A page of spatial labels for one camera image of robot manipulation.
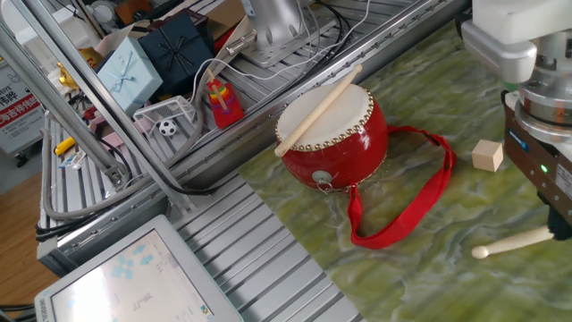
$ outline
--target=drumhead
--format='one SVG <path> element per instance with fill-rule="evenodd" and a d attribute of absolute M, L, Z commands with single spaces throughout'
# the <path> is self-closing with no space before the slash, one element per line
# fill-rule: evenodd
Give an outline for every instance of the drumhead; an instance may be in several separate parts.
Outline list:
<path fill-rule="evenodd" d="M 306 116 L 332 91 L 336 84 L 312 89 L 296 98 L 282 113 L 276 126 L 276 134 L 285 139 L 294 131 Z M 324 144 L 346 135 L 364 120 L 369 106 L 369 94 L 365 89 L 350 84 L 346 90 L 325 110 L 312 126 L 296 142 L 296 146 Z"/>

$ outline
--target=green marble surface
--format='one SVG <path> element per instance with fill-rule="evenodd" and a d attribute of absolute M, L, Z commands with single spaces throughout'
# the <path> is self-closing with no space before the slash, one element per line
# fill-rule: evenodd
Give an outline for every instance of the green marble surface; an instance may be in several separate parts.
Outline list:
<path fill-rule="evenodd" d="M 503 141 L 502 83 L 465 50 L 452 24 L 362 83 L 389 124 L 443 135 L 458 155 L 449 186 L 405 240 L 354 246 L 348 197 L 298 183 L 273 154 L 240 174 L 368 321 L 569 321 L 569 243 L 547 241 L 473 259 L 471 249 L 545 225 L 548 209 L 505 157 L 493 174 L 472 166 L 480 139 Z M 381 168 L 360 185 L 362 235 L 398 215 L 440 168 L 443 152 L 410 134 L 390 137 Z"/>

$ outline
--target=drumstick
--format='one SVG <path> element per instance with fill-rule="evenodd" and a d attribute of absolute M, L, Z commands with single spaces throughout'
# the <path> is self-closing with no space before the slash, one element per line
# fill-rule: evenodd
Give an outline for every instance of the drumstick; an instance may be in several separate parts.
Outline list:
<path fill-rule="evenodd" d="M 213 75 L 213 72 L 211 72 L 209 68 L 206 69 L 206 73 L 208 74 L 208 79 L 209 79 L 208 81 L 210 82 L 215 81 L 215 76 Z M 226 111 L 229 107 L 226 105 L 226 103 L 224 103 L 223 96 L 221 96 L 221 92 L 218 91 L 216 85 L 213 85 L 213 91 L 214 94 L 216 95 L 216 98 L 218 98 L 218 101 L 221 103 L 221 106 L 223 106 L 223 110 Z"/>
<path fill-rule="evenodd" d="M 516 250 L 538 242 L 548 241 L 549 239 L 552 239 L 553 236 L 554 234 L 549 231 L 548 226 L 544 226 L 528 232 L 518 233 L 514 236 L 510 236 L 486 246 L 475 247 L 471 253 L 474 258 L 483 259 L 492 254 Z"/>
<path fill-rule="evenodd" d="M 302 120 L 300 124 L 298 124 L 296 129 L 294 129 L 294 131 L 292 131 L 292 133 L 276 148 L 274 153 L 277 157 L 283 157 L 286 152 L 288 152 L 288 150 L 294 145 L 294 143 L 296 143 L 296 141 L 304 134 L 304 132 L 306 132 L 307 129 L 312 126 L 315 120 L 317 120 L 320 115 L 326 109 L 328 109 L 328 107 L 330 107 L 333 101 L 335 101 L 336 98 L 338 98 L 341 93 L 346 90 L 349 84 L 354 80 L 354 78 L 356 78 L 356 75 L 358 75 L 362 69 L 363 67 L 361 64 L 358 64 L 356 67 L 354 67 L 353 71 L 349 72 L 349 74 L 341 79 L 336 87 L 333 88 L 332 91 L 328 93 L 328 95 L 326 95 L 320 103 L 318 103 L 315 109 L 310 112 L 310 114 L 304 120 Z"/>

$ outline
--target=red sign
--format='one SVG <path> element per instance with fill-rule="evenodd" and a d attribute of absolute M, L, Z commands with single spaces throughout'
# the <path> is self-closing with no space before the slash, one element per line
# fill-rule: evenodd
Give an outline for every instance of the red sign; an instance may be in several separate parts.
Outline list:
<path fill-rule="evenodd" d="M 18 118 L 39 106 L 38 99 L 29 94 L 18 102 L 0 111 L 0 129 L 16 121 Z"/>

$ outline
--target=tablet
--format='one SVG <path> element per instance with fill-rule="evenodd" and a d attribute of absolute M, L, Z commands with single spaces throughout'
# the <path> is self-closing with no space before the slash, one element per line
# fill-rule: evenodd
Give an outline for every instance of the tablet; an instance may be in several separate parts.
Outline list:
<path fill-rule="evenodd" d="M 242 317 L 165 216 L 41 292 L 43 322 L 239 322 Z"/>

